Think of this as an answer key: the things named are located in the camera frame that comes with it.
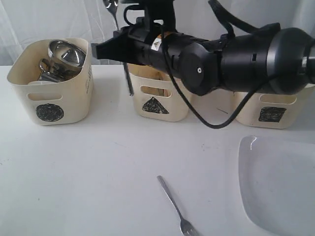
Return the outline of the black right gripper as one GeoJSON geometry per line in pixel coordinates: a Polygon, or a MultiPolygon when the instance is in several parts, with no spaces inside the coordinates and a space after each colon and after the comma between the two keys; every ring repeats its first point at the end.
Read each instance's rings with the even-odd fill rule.
{"type": "Polygon", "coordinates": [[[172,74],[180,79],[197,77],[197,66],[188,54],[193,37],[180,32],[164,32],[161,39],[159,26],[147,31],[140,26],[123,27],[113,32],[113,37],[102,43],[92,43],[96,59],[110,59],[136,65],[147,65],[166,71],[162,50],[168,55],[167,62],[172,74]]]}

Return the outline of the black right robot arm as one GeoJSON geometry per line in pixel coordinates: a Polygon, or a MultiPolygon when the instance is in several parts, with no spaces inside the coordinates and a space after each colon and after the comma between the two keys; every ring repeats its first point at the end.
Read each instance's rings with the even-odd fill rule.
{"type": "Polygon", "coordinates": [[[215,89],[248,92],[255,87],[261,93],[291,95],[315,81],[315,40],[298,28],[207,40],[134,25],[91,47],[96,59],[171,71],[199,96],[215,89]]]}

